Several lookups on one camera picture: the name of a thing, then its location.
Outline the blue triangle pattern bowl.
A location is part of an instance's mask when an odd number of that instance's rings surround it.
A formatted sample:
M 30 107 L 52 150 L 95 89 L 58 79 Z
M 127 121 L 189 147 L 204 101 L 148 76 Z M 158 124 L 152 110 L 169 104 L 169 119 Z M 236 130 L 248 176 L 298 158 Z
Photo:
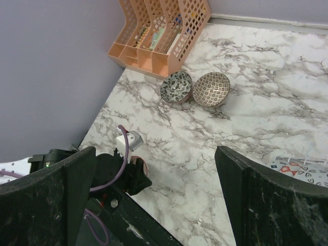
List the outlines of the blue triangle pattern bowl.
M 306 165 L 294 176 L 304 182 L 327 188 L 327 168 L 321 165 Z

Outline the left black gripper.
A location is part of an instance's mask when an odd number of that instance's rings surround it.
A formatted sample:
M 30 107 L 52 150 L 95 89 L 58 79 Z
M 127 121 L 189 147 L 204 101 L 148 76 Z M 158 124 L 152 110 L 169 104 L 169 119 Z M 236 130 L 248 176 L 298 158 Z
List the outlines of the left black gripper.
M 124 158 L 117 150 L 113 154 L 100 154 L 96 157 L 97 165 L 91 187 L 98 187 L 112 181 L 119 172 Z M 152 185 L 151 180 L 144 174 L 143 161 L 138 159 L 137 164 L 128 162 L 123 173 L 114 182 L 114 185 L 128 194 L 136 195 Z

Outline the brown tile pattern bowl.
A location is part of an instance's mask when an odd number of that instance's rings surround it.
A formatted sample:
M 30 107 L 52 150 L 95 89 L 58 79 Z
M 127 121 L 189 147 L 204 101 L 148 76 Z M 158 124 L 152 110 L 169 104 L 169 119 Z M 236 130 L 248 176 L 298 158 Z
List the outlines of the brown tile pattern bowl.
M 230 91 L 230 80 L 220 72 L 201 76 L 193 87 L 193 99 L 202 107 L 218 107 L 226 100 Z

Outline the blue floral pattern bowl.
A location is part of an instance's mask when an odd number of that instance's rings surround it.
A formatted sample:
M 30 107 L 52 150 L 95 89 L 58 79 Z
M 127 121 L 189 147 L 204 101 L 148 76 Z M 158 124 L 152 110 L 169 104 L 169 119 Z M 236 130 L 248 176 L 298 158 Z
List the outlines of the blue floral pattern bowl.
M 272 163 L 270 163 L 269 167 L 271 169 L 279 172 L 285 165 L 286 165 L 286 163 L 276 160 L 276 161 L 273 161 Z

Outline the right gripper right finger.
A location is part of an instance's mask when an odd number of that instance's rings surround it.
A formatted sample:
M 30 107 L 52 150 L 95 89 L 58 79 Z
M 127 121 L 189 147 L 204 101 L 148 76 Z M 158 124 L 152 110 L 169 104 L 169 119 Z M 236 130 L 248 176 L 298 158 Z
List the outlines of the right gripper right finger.
M 219 146 L 215 163 L 237 245 L 327 245 L 327 188 Z

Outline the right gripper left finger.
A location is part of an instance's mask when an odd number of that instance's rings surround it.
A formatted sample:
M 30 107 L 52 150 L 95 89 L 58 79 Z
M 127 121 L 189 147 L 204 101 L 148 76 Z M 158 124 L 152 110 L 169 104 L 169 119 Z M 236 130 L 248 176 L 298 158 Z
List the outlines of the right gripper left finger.
M 87 147 L 1 185 L 1 245 L 75 245 L 96 168 Z

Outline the red geometric pattern bowl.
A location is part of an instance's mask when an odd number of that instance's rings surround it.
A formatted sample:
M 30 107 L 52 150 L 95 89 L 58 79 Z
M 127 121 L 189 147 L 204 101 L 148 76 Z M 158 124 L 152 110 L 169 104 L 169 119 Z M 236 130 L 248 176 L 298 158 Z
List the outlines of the red geometric pattern bowl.
M 302 165 L 296 162 L 291 162 L 280 169 L 280 173 L 290 177 L 294 177 L 298 171 L 302 169 Z

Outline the red circle pattern bowl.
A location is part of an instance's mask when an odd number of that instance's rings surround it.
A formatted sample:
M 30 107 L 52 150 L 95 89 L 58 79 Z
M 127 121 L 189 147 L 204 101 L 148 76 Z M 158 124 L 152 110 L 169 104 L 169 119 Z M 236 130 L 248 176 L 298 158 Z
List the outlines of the red circle pattern bowl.
M 132 164 L 136 165 L 137 164 L 137 160 L 140 159 L 143 161 L 143 172 L 144 174 L 149 177 L 149 168 L 148 168 L 148 165 L 147 163 L 140 157 L 140 156 L 131 156 L 131 162 Z

